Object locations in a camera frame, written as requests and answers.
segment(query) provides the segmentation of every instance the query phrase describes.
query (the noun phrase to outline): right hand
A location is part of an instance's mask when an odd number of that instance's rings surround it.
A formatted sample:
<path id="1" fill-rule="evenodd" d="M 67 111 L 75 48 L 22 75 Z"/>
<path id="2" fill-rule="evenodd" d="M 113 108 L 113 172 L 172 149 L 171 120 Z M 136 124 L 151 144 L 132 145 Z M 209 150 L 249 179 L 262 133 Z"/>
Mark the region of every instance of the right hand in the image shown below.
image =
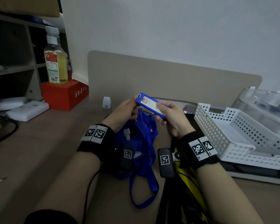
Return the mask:
<path id="1" fill-rule="evenodd" d="M 181 139 L 186 134 L 195 131 L 185 116 L 183 109 L 179 105 L 171 101 L 165 101 L 163 104 L 157 103 L 157 107 L 164 116 L 166 116 L 166 120 L 159 116 L 156 118 L 161 121 L 162 126 L 168 128 L 172 136 Z"/>

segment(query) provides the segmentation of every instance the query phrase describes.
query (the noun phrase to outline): desk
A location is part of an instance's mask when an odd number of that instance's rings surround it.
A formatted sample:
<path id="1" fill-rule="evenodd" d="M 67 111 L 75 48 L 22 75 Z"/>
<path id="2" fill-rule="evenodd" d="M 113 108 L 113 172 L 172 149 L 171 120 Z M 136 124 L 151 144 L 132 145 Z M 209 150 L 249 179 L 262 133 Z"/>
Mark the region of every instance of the desk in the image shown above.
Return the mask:
<path id="1" fill-rule="evenodd" d="M 0 224 L 23 223 L 45 190 L 75 154 L 81 135 L 89 125 L 100 122 L 109 110 L 91 106 L 89 98 L 70 112 L 51 110 L 28 122 L 0 143 Z M 168 132 L 159 124 L 154 147 L 170 146 Z M 139 210 L 130 200 L 129 180 L 119 181 L 101 173 L 88 210 L 87 222 L 154 224 L 164 179 L 158 163 L 153 164 L 160 190 L 154 202 Z M 235 179 L 266 224 L 280 224 L 280 185 Z M 147 181 L 137 177 L 133 188 L 135 201 L 149 197 Z"/>

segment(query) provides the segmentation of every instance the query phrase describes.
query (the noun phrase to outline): white plastic tray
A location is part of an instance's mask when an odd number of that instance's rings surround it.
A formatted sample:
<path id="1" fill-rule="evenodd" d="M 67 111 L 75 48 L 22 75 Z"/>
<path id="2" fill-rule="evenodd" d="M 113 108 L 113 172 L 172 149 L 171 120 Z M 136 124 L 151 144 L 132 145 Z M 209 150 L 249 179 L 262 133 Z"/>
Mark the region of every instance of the white plastic tray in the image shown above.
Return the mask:
<path id="1" fill-rule="evenodd" d="M 280 170 L 280 137 L 235 108 L 209 112 L 199 103 L 195 120 L 221 160 Z"/>

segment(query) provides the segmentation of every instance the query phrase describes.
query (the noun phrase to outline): black wristband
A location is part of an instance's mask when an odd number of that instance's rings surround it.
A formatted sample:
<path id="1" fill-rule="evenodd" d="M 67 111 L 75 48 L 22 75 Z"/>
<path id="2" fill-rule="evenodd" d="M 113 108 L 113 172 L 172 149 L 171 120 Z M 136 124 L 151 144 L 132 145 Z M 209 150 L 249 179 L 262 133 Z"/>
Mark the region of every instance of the black wristband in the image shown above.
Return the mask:
<path id="1" fill-rule="evenodd" d="M 86 141 L 81 142 L 77 152 L 92 152 L 97 155 L 101 161 L 104 161 L 112 151 L 115 133 L 110 127 L 104 124 L 97 124 L 96 126 L 102 126 L 104 128 L 93 129 L 95 126 L 90 126 L 85 136 L 82 138 L 82 140 Z"/>
<path id="2" fill-rule="evenodd" d="M 193 142 L 200 138 L 204 137 L 204 134 L 199 131 L 191 132 L 180 139 L 180 145 L 178 146 L 178 150 L 182 152 L 182 160 L 180 164 L 180 168 L 188 168 L 191 167 L 194 170 L 202 167 L 205 164 L 215 164 L 220 161 L 217 155 L 209 156 L 208 158 L 199 160 L 197 155 L 194 153 L 192 148 L 189 145 L 189 142 Z"/>

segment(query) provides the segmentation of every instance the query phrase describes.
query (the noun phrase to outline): shelf unit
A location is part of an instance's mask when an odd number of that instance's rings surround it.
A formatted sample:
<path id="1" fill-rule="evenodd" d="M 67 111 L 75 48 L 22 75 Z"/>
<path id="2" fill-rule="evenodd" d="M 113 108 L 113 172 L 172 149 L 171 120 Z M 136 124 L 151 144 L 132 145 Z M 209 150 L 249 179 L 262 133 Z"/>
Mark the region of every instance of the shelf unit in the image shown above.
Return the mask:
<path id="1" fill-rule="evenodd" d="M 59 32 L 61 46 L 68 53 L 65 31 Z M 47 79 L 42 51 L 46 45 L 45 25 L 0 14 L 0 65 L 4 66 L 0 98 L 43 98 L 40 83 Z"/>

